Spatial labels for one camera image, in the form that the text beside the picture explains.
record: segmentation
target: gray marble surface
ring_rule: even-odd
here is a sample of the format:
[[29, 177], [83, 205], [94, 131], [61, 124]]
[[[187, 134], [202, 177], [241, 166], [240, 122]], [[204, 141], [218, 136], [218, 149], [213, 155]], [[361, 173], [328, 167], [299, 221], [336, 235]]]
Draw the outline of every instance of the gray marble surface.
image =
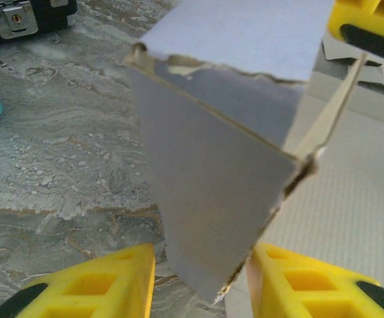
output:
[[0, 46], [0, 303], [31, 279], [152, 242], [151, 317], [225, 317], [167, 267], [122, 60], [170, 0], [79, 0], [68, 30]]

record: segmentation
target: metal latch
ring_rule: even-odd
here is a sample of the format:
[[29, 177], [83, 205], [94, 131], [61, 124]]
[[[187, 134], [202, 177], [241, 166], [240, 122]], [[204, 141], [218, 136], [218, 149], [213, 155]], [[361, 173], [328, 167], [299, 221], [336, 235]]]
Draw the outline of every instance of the metal latch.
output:
[[29, 0], [0, 0], [0, 35], [8, 40], [38, 32], [38, 24]]

